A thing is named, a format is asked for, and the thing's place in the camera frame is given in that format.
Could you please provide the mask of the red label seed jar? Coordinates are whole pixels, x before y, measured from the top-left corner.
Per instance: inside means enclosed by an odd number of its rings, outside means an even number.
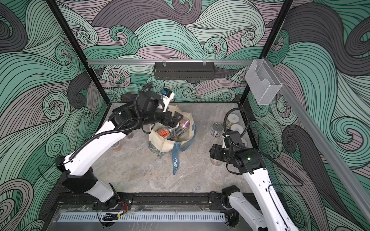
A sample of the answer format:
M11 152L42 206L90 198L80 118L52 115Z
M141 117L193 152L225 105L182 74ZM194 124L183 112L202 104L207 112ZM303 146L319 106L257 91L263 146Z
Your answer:
M116 142L115 144L112 145L111 147L115 152L118 152L121 150L122 146L120 141Z

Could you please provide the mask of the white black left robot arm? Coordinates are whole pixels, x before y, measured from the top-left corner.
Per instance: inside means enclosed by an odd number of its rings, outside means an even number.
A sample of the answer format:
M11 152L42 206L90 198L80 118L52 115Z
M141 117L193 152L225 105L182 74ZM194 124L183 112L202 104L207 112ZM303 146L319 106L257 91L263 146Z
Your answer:
M75 194L87 193L107 208L114 208L119 196L111 184L102 182L94 175L93 163L132 131L156 123L175 128L182 118L181 113L169 109L165 112L161 109L140 110L137 115L133 103L113 109L95 136L70 155L56 158L56 166L62 173L61 184Z

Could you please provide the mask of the green label seed jar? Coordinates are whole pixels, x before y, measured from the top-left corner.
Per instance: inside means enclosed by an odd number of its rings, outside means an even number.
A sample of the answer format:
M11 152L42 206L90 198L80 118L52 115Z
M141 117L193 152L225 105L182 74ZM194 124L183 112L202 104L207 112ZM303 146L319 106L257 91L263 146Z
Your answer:
M226 118L226 128L231 129L231 126L238 123L240 121L240 117L237 114L230 113Z

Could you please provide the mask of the beige canvas tote bag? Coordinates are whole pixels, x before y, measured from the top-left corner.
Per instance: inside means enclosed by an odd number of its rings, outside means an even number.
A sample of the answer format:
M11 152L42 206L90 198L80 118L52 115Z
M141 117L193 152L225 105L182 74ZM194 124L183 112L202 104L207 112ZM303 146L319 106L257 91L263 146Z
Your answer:
M179 127L170 128L166 127L160 123L152 125L151 133L149 134L149 150L154 153L158 157L162 157L166 153L171 153L172 155L172 174L175 175L177 170L179 169L179 153L185 151L190 147L190 145L195 140L197 128L194 123L194 119L191 113L183 112L177 106L169 106L169 111L172 114L175 112L182 114L183 117L186 117L190 120L190 126L188 130L183 130ZM158 135L157 131L167 128L171 134L170 139L165 139Z

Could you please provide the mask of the clear red label jar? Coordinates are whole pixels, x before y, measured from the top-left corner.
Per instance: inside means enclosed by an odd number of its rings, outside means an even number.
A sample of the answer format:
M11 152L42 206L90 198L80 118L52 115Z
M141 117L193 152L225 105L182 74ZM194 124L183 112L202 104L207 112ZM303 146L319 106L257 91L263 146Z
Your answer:
M214 166L217 166L217 167L223 165L222 161L219 161L219 160L216 160L216 159L213 159L213 158L211 158L210 161Z

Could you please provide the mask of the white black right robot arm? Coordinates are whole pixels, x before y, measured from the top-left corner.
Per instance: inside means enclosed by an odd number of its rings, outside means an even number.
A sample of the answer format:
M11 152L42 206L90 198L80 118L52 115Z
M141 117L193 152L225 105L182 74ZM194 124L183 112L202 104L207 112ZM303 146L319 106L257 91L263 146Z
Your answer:
M213 144L211 159L231 164L239 170L258 203L249 202L240 189L229 186L222 190L223 206L235 210L253 231L297 231L290 215L277 195L261 153L252 148Z

